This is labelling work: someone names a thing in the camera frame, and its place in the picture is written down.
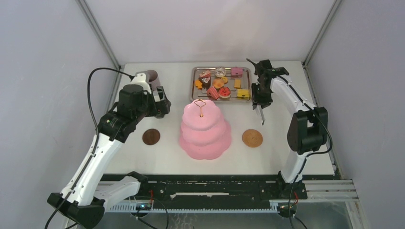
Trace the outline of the stainless steel food tongs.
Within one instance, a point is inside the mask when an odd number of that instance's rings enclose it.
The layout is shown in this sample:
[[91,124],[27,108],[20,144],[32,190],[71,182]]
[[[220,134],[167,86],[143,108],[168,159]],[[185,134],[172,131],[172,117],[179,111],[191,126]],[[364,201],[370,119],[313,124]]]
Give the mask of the stainless steel food tongs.
[[266,121],[266,118],[265,118],[265,116],[264,116],[263,109],[262,109],[262,106],[261,106],[261,105],[257,105],[257,107],[256,107],[256,112],[260,115],[260,118],[261,118],[261,125],[264,125],[264,123],[265,123],[265,121]]

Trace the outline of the yellow cake slice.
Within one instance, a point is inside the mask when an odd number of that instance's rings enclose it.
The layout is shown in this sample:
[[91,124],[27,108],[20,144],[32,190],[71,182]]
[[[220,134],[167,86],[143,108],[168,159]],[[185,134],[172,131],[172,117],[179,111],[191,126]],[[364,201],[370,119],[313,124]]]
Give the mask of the yellow cake slice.
[[248,89],[237,89],[236,90],[236,97],[238,99],[249,100],[250,99],[250,91]]

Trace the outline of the pink three-tier cake stand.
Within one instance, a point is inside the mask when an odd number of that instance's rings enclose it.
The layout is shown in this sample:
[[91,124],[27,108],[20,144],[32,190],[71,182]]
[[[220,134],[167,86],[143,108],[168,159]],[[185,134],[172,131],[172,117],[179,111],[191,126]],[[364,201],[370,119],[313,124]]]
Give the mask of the pink three-tier cake stand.
[[183,110],[180,147],[197,160],[220,157],[231,145],[231,126],[211,100],[196,99]]

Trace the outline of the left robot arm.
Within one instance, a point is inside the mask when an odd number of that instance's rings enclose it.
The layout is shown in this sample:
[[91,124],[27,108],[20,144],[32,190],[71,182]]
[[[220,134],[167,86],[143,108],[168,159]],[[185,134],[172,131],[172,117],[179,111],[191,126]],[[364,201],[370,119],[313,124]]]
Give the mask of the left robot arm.
[[93,142],[74,176],[61,192],[51,193],[47,199],[55,212],[86,229],[94,228],[107,210],[124,199],[143,199],[149,194],[145,177],[137,172],[97,189],[110,161],[139,122],[146,117],[163,118],[170,112],[171,103],[156,71],[138,72],[129,78],[130,82],[118,93],[118,101],[99,121],[94,121]]

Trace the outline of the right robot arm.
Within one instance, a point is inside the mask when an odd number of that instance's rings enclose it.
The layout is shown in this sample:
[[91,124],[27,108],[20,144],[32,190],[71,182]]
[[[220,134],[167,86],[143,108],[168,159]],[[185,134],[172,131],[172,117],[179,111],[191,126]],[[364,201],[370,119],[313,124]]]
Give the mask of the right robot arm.
[[252,107],[265,122],[263,109],[273,103],[277,95],[291,114],[287,131],[290,148],[287,161],[278,172],[275,183],[264,190],[272,198],[306,199],[307,193],[302,181],[303,170],[309,158],[321,155],[320,148],[332,143],[328,130],[328,111],[310,102],[294,86],[285,67],[273,67],[270,60],[252,63],[258,77],[251,85]]

